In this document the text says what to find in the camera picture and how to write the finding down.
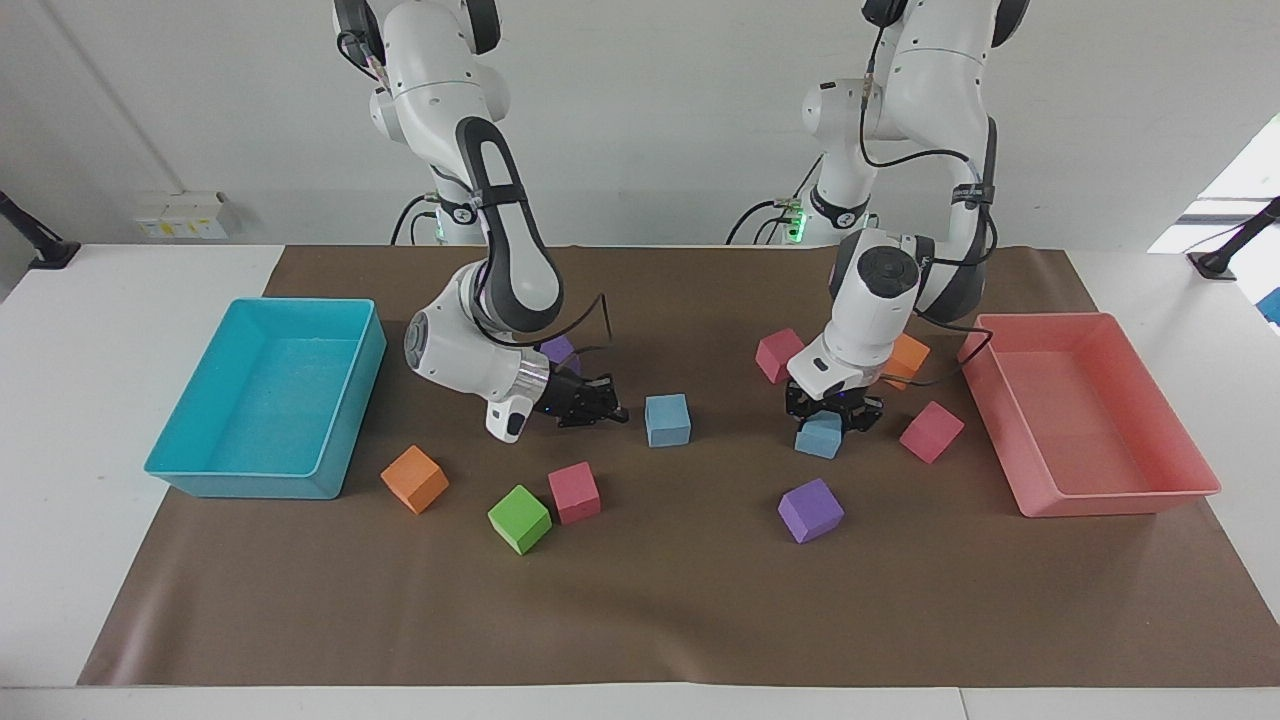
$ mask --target green light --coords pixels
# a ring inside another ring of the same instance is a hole
[[[791,229],[787,231],[787,240],[799,245],[804,241],[804,228],[809,224],[809,215],[804,210],[800,210],[795,219],[791,220]]]

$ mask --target purple cube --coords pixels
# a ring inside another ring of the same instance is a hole
[[[579,375],[582,374],[582,359],[573,355],[576,350],[573,350],[573,343],[568,340],[568,336],[561,336],[556,340],[544,342],[538,351],[545,355],[553,365],[563,365],[564,360],[573,357],[567,365],[568,369],[573,370]]]
[[[805,543],[835,530],[845,518],[845,509],[827,483],[818,479],[783,495],[778,514],[796,542]]]

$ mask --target white table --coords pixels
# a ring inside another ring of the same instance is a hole
[[[166,489],[142,461],[227,304],[260,295],[280,251],[90,246],[0,304],[0,717],[1280,716],[1280,691],[72,688]],[[1222,479],[1213,509],[1275,612],[1280,337],[1180,256],[1071,259]]]

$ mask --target orange cube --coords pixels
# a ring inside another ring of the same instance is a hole
[[[410,446],[403,455],[383,470],[383,482],[410,510],[421,515],[435,498],[440,497],[449,479],[444,471],[419,450]]]
[[[920,368],[924,365],[924,359],[928,356],[928,345],[924,345],[911,336],[904,334],[893,343],[893,355],[890,356],[888,364],[884,365],[884,374],[897,375],[909,380],[915,379],[915,374],[920,372]],[[906,389],[906,384],[904,383],[896,380],[884,382],[897,389]]]

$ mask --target plastic bin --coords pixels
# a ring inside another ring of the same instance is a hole
[[[337,497],[385,350],[370,300],[236,300],[146,471],[196,497]]]
[[[977,327],[996,336],[964,374],[1023,515],[1160,512],[1222,489],[1111,315]]]

